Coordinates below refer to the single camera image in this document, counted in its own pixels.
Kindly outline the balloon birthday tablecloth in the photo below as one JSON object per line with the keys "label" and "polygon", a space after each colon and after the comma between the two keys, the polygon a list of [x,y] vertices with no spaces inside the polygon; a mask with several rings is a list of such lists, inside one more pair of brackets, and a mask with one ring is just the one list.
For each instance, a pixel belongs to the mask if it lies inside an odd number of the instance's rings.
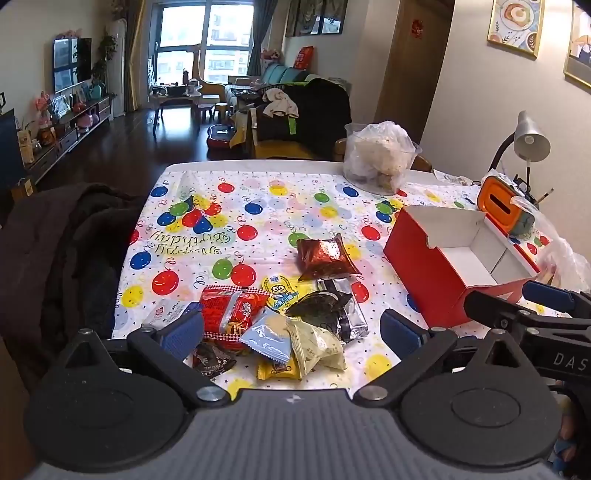
{"label": "balloon birthday tablecloth", "polygon": [[397,362],[379,333],[382,313],[391,308],[422,321],[383,254],[399,212],[410,205],[473,210],[477,196],[474,186],[444,184],[421,173],[397,194],[375,195],[328,168],[312,172],[306,162],[284,172],[170,167],[149,193],[132,233],[113,337],[139,328],[162,299],[193,302],[213,284],[257,288],[276,273],[298,278],[297,240],[341,234],[361,271],[353,293],[369,335],[346,346],[346,371],[318,366],[298,387],[356,391]]}

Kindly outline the orange green tissue box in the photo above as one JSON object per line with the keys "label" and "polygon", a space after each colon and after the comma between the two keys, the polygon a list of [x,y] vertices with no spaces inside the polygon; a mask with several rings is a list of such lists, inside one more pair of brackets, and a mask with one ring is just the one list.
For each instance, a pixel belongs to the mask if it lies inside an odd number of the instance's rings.
{"label": "orange green tissue box", "polygon": [[490,175],[481,182],[477,206],[505,234],[524,236],[533,229],[534,216],[512,203],[513,198],[521,199],[522,196],[498,176]]}

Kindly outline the white blue snack packet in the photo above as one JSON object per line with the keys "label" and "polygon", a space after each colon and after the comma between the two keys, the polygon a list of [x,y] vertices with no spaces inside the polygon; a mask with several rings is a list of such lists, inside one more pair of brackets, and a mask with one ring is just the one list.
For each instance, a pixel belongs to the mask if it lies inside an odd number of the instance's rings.
{"label": "white blue snack packet", "polygon": [[161,330],[196,306],[196,302],[162,299],[142,321],[142,325]]}

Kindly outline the dark sofa with clothes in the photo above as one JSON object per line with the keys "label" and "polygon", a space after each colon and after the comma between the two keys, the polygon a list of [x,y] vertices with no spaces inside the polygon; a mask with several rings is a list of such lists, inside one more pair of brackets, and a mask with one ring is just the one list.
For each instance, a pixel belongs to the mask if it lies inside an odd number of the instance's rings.
{"label": "dark sofa with clothes", "polygon": [[349,93],[342,84],[273,64],[264,77],[280,82],[256,88],[228,86],[226,99],[235,126],[231,146],[256,158],[331,160],[335,144],[352,122]]}

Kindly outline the clear container with bagged snacks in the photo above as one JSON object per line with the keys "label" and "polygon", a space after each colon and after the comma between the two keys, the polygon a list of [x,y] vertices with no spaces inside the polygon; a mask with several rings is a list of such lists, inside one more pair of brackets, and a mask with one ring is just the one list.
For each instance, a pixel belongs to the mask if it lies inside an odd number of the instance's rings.
{"label": "clear container with bagged snacks", "polygon": [[346,126],[344,176],[363,190],[391,195],[422,153],[407,131],[393,121]]}

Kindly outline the light blue snack packet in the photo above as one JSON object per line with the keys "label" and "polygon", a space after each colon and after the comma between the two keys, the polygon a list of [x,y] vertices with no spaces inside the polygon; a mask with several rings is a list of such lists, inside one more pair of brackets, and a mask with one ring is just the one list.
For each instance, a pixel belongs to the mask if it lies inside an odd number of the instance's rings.
{"label": "light blue snack packet", "polygon": [[276,311],[264,308],[252,326],[240,336],[239,341],[274,363],[287,364],[290,361],[291,343],[287,318]]}

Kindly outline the window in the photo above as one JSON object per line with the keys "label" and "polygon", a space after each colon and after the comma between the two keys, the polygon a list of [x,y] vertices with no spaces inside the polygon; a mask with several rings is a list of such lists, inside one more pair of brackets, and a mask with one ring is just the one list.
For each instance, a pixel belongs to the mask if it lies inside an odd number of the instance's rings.
{"label": "window", "polygon": [[252,53],[252,1],[157,1],[151,8],[148,84],[184,77],[226,84],[245,76]]}

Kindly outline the framed food picture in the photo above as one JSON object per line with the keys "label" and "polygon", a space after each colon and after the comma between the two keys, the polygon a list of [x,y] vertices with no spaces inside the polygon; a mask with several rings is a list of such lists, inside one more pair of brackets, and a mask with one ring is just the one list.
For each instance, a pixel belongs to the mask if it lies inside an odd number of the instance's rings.
{"label": "framed food picture", "polygon": [[488,43],[536,59],[544,10],[544,0],[495,0],[487,33]]}

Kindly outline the pencil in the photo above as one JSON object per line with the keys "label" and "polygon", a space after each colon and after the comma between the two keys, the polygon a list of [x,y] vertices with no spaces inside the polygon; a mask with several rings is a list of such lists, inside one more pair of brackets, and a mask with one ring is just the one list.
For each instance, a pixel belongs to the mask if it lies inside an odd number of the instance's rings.
{"label": "pencil", "polygon": [[543,194],[539,199],[537,199],[535,204],[539,205],[546,198],[548,198],[554,192],[554,190],[555,190],[554,188],[551,188],[549,191],[547,191],[545,194]]}

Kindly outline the grey desk lamp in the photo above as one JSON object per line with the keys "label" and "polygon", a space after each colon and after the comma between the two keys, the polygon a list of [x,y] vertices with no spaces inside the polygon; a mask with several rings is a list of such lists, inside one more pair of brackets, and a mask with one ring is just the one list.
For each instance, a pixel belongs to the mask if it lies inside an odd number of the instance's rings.
{"label": "grey desk lamp", "polygon": [[530,193],[531,164],[544,161],[549,156],[551,143],[525,110],[519,112],[514,132],[498,147],[490,170],[497,169],[510,146],[514,148],[515,154],[526,162],[526,192]]}

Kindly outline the yellow small snack packet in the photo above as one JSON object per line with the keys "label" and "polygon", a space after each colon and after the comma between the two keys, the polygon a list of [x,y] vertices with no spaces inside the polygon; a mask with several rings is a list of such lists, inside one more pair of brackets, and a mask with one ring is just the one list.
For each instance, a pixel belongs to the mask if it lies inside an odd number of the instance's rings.
{"label": "yellow small snack packet", "polygon": [[256,378],[260,381],[271,379],[301,380],[301,372],[294,356],[290,356],[287,363],[280,363],[262,357],[257,364]]}

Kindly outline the red checkered snack bag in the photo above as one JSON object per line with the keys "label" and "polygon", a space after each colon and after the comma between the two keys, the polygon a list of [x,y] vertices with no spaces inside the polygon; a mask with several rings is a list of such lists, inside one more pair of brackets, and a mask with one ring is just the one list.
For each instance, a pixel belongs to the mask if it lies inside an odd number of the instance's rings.
{"label": "red checkered snack bag", "polygon": [[270,298],[264,290],[207,285],[200,295],[204,339],[230,351],[246,348],[240,341]]}

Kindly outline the brown foil snack bag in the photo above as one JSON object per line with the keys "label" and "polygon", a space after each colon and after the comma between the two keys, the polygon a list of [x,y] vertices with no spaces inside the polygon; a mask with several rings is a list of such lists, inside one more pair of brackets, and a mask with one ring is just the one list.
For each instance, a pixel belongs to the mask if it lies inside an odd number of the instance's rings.
{"label": "brown foil snack bag", "polygon": [[301,269],[300,281],[335,279],[361,273],[349,257],[341,234],[331,239],[298,239],[297,266]]}

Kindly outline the silver foil snack packet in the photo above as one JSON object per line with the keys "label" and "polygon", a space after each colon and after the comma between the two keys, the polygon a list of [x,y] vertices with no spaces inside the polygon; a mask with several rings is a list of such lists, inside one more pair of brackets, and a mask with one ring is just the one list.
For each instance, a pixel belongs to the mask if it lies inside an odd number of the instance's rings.
{"label": "silver foil snack packet", "polygon": [[369,325],[353,293],[353,281],[351,279],[321,279],[317,281],[317,286],[322,291],[329,291],[339,295],[348,294],[351,297],[337,313],[335,333],[341,338],[342,342],[349,343],[354,340],[361,340],[369,335]]}

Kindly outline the yellow minion snack pouch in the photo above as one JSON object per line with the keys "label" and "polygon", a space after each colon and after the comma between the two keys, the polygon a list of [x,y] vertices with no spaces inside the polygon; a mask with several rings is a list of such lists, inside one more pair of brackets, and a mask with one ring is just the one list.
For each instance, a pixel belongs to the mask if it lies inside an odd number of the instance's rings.
{"label": "yellow minion snack pouch", "polygon": [[315,282],[301,282],[297,277],[276,273],[264,277],[260,283],[260,289],[269,294],[266,306],[277,313],[283,314],[305,295],[314,292]]}

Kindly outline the dark jacket on chair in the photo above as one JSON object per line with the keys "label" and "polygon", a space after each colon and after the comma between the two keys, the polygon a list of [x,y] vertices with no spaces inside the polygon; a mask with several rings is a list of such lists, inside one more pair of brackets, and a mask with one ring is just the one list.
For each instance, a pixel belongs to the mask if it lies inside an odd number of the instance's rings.
{"label": "dark jacket on chair", "polygon": [[1,337],[27,391],[80,329],[110,338],[119,278],[144,201],[80,183],[14,206],[1,229]]}

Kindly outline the dark brown chocolate packet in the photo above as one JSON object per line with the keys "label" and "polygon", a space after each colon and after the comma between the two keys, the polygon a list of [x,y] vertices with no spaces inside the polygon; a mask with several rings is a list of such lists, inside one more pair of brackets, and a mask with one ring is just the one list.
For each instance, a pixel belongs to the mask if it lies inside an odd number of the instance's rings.
{"label": "dark brown chocolate packet", "polygon": [[192,353],[192,368],[208,379],[225,373],[235,363],[235,354],[211,342],[200,343]]}

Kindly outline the tv console shelf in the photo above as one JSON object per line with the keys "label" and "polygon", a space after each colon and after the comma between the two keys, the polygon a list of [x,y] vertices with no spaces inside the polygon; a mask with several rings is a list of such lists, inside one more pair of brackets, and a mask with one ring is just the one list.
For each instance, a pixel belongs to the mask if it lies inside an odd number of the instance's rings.
{"label": "tv console shelf", "polygon": [[36,185],[60,160],[102,124],[112,119],[112,97],[90,100],[79,112],[69,112],[57,125],[56,140],[34,154],[32,164],[25,166],[25,178]]}

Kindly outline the red white cardboard box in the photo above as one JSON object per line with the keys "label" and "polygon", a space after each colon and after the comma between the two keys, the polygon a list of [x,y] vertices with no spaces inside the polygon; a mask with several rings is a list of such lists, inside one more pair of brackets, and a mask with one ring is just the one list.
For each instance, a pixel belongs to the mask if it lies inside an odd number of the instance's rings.
{"label": "red white cardboard box", "polygon": [[384,252],[431,327],[467,323],[464,301],[473,291],[518,302],[525,282],[540,272],[478,210],[406,206]]}

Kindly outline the cream yellow snack packet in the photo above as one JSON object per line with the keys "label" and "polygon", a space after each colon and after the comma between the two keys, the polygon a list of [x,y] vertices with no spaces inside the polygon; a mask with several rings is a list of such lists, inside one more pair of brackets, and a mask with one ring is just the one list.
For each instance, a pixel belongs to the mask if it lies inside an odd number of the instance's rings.
{"label": "cream yellow snack packet", "polygon": [[301,320],[288,320],[287,332],[301,379],[318,365],[346,371],[344,345],[331,331]]}

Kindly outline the clear plastic bag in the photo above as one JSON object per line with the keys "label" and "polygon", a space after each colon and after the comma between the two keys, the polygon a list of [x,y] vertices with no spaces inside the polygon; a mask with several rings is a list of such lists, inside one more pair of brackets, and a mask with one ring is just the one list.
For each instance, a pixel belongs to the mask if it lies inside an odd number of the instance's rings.
{"label": "clear plastic bag", "polygon": [[510,205],[526,216],[526,225],[511,235],[520,240],[526,256],[540,272],[536,280],[553,287],[576,292],[590,292],[590,262],[576,253],[552,222],[523,196],[517,195]]}

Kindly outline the black snack packet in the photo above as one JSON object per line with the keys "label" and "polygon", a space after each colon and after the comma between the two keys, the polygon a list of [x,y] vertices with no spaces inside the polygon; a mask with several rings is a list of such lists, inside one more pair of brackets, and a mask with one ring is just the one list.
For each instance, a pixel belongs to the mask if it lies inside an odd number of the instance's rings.
{"label": "black snack packet", "polygon": [[284,315],[300,318],[301,321],[338,334],[339,318],[345,313],[345,307],[352,299],[353,295],[349,293],[315,291],[290,305]]}

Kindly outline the wall television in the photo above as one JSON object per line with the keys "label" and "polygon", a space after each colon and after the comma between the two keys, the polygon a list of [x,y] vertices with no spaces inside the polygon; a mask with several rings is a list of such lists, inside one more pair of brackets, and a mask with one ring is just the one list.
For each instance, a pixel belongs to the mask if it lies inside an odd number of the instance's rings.
{"label": "wall television", "polygon": [[58,38],[53,41],[52,80],[58,93],[91,79],[91,38]]}

